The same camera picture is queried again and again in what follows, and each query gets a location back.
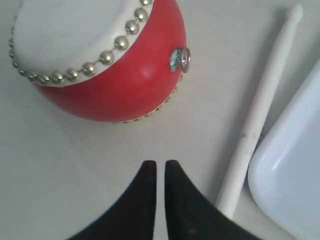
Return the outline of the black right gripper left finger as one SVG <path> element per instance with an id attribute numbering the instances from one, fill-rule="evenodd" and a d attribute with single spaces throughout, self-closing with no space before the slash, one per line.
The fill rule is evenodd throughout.
<path id="1" fill-rule="evenodd" d="M 119 199 L 72 240 L 152 240 L 157 204 L 157 164 L 142 163 Z"/>

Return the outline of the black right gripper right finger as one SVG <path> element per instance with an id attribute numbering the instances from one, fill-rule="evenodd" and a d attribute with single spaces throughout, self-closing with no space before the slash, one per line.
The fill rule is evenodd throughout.
<path id="1" fill-rule="evenodd" d="M 257 240 L 224 216 L 196 188 L 177 160 L 164 171 L 164 201 L 170 240 Z"/>

